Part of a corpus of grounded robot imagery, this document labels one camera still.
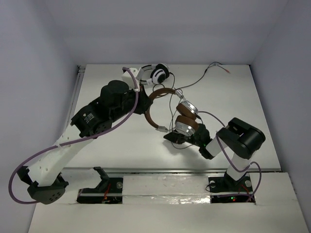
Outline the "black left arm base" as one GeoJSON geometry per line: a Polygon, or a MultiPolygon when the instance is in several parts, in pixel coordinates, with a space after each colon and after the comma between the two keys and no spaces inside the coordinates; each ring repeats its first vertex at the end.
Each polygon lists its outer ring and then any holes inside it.
{"type": "Polygon", "coordinates": [[[101,167],[94,167],[101,181],[95,188],[79,190],[79,204],[122,204],[123,177],[109,177],[101,167]]]}

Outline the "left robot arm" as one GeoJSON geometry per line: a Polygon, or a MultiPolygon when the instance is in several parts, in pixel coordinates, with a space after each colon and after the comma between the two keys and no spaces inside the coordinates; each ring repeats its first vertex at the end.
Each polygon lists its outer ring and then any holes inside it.
{"type": "Polygon", "coordinates": [[[99,166],[78,173],[77,178],[66,178],[62,170],[94,139],[118,128],[132,114],[144,114],[152,103],[141,85],[132,88],[123,81],[112,80],[102,87],[99,97],[73,116],[53,146],[35,154],[38,160],[34,164],[17,169],[20,180],[28,184],[30,197],[36,203],[51,204],[71,187],[92,193],[108,192],[110,178],[99,166]]]}

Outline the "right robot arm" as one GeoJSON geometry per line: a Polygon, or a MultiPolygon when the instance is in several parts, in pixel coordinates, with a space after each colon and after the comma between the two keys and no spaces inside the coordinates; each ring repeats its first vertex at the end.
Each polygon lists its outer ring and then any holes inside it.
{"type": "Polygon", "coordinates": [[[221,152],[227,157],[226,148],[233,152],[232,158],[229,159],[230,166],[224,175],[225,187],[231,191],[242,185],[242,177],[250,167],[253,154],[266,140],[261,130],[236,117],[221,128],[214,138],[210,137],[209,131],[201,123],[196,131],[185,124],[181,124],[180,128],[182,131],[175,129],[164,135],[164,139],[179,145],[187,142],[198,146],[200,154],[208,160],[221,152]]]}

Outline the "brown silver headphones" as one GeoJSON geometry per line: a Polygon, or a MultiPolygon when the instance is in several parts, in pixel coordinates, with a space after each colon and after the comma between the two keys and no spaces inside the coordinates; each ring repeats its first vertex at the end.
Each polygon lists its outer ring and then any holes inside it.
{"type": "Polygon", "coordinates": [[[158,89],[149,95],[149,99],[154,100],[162,94],[176,95],[182,100],[176,107],[180,115],[175,120],[175,130],[184,136],[192,136],[199,128],[199,124],[195,121],[197,119],[198,109],[186,100],[182,92],[178,89],[158,89]]]}

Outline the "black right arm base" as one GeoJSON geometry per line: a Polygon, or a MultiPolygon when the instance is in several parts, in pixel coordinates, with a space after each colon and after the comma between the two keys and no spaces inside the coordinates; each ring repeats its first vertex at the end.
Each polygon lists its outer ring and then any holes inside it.
{"type": "Polygon", "coordinates": [[[209,177],[205,190],[210,193],[211,203],[255,203],[254,188],[249,176],[237,184],[225,182],[224,177],[209,177]]]}

